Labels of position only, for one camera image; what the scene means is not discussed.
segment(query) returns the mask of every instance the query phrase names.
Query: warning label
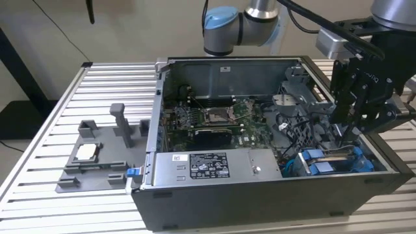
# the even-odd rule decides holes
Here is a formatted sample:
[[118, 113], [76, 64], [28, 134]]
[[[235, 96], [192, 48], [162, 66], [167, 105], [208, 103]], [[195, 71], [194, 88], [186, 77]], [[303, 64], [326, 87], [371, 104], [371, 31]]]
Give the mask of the warning label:
[[226, 153], [190, 154], [192, 179], [228, 178], [228, 161]]

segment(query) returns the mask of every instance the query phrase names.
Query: aluminum slat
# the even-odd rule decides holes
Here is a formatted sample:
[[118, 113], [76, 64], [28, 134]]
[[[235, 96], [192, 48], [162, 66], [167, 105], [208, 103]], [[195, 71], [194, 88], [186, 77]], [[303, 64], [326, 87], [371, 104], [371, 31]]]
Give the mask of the aluminum slat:
[[[316, 64], [331, 75], [332, 61], [319, 60]], [[115, 126], [108, 110], [118, 102], [127, 106], [126, 117], [131, 124], [150, 118], [155, 83], [152, 63], [92, 66], [55, 125], [34, 149], [16, 178], [19, 182], [7, 192], [7, 200], [0, 203], [2, 233], [151, 233], [124, 190], [58, 194], [55, 188], [79, 136], [79, 122], [94, 119], [99, 126]], [[415, 123], [403, 124], [382, 137], [416, 172]], [[350, 217], [218, 227], [200, 229], [199, 233], [388, 234], [415, 231], [416, 177], [394, 194], [374, 197]]]

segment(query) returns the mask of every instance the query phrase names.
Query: black power cord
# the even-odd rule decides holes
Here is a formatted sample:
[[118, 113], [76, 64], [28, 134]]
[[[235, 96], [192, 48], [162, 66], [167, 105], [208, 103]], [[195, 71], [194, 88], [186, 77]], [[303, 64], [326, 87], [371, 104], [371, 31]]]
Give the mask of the black power cord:
[[7, 145], [2, 140], [0, 140], [0, 144], [4, 145], [7, 148], [10, 148], [10, 149], [12, 149], [12, 150], [18, 150], [19, 152], [24, 153], [23, 150], [20, 150], [20, 149], [18, 149], [18, 148], [15, 148], [15, 147]]
[[342, 38], [350, 41], [355, 46], [360, 49], [366, 50], [368, 54], [378, 57], [380, 60], [384, 59], [384, 52], [383, 50], [352, 34], [347, 29], [328, 21], [320, 15], [315, 14], [307, 8], [302, 7], [291, 0], [278, 0], [278, 2], [284, 5], [291, 11], [296, 12], [303, 17], [308, 18], [312, 22], [318, 23], [324, 29], [331, 31], [332, 33], [338, 34]]
[[287, 12], [288, 12], [288, 16], [291, 17], [291, 20], [295, 24], [295, 26], [299, 28], [300, 31], [303, 31], [304, 33], [310, 33], [310, 34], [318, 34], [319, 33], [319, 30], [310, 30], [310, 29], [306, 29], [300, 24], [299, 22], [296, 21], [295, 19], [295, 16], [294, 16], [294, 12], [287, 9]]
[[204, 34], [206, 34], [206, 17], [207, 17], [207, 10], [208, 10], [208, 0], [206, 0], [204, 8], [203, 8], [203, 18], [202, 18], [203, 36], [204, 36]]
[[58, 24], [55, 23], [55, 21], [52, 20], [52, 18], [48, 16], [48, 14], [46, 13], [44, 9], [40, 7], [40, 5], [38, 4], [38, 2], [35, 0], [32, 0], [32, 2], [36, 4], [36, 6], [39, 7], [39, 9], [42, 10], [42, 12], [44, 13], [44, 15], [48, 17], [48, 19], [51, 20], [51, 22], [55, 24], [55, 26], [58, 27], [58, 29], [60, 30], [60, 32], [63, 33], [64, 37], [67, 38], [68, 42], [74, 45], [74, 47], [78, 49], [78, 51], [84, 55], [86, 59], [88, 60], [88, 62], [91, 62], [90, 58], [87, 57], [87, 55], [84, 54], [84, 52], [79, 49], [79, 47], [74, 44], [74, 42], [70, 40], [67, 34], [64, 33], [64, 31], [62, 30], [62, 28], [58, 26]]

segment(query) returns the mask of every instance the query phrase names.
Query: white wall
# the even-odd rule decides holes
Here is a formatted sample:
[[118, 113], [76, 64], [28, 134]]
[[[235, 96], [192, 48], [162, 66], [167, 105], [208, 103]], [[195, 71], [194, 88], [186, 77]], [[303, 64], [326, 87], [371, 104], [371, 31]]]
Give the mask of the white wall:
[[[298, 0], [331, 20], [370, 15], [371, 0]], [[96, 23], [90, 24], [84, 0], [38, 0], [72, 42], [94, 62], [155, 61], [166, 56], [203, 56], [202, 9], [204, 0], [96, 0]], [[248, 0], [211, 0], [210, 8]], [[307, 28], [318, 28], [302, 16]], [[63, 94], [86, 58], [30, 0], [0, 0], [3, 28], [26, 65], [50, 98]], [[236, 47], [234, 55], [268, 55], [267, 47]], [[292, 23], [282, 55], [322, 58], [315, 36]], [[26, 96], [0, 66], [0, 105]]]

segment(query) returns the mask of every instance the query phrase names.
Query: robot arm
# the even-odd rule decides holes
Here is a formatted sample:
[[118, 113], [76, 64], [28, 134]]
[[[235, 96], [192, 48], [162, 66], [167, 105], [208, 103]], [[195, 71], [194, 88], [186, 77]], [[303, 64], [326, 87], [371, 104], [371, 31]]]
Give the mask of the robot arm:
[[384, 59], [355, 54], [360, 47], [327, 29], [319, 32], [318, 48], [328, 58], [338, 59], [331, 82], [336, 98], [331, 122], [350, 124], [347, 134], [354, 127], [364, 133], [382, 133], [416, 117], [415, 109], [400, 99], [406, 82], [416, 74], [411, 53], [416, 50], [415, 9], [415, 1], [376, 0], [372, 17], [335, 23], [378, 46]]
[[207, 11], [204, 51], [226, 56], [236, 45], [262, 46], [278, 35], [276, 0], [252, 0], [242, 13], [235, 7], [220, 6]]
[[[374, 17], [336, 23], [291, 0], [278, 2], [323, 27], [316, 46], [328, 58], [339, 59], [331, 83], [336, 98], [331, 123], [348, 126], [344, 137], [355, 128], [354, 132], [382, 133], [414, 119], [416, 111], [399, 96], [416, 74], [416, 1], [375, 0]], [[228, 55], [235, 45], [263, 45], [276, 36], [275, 0], [254, 0], [244, 13], [228, 10], [234, 16], [228, 18], [216, 10], [206, 18], [210, 55]]]

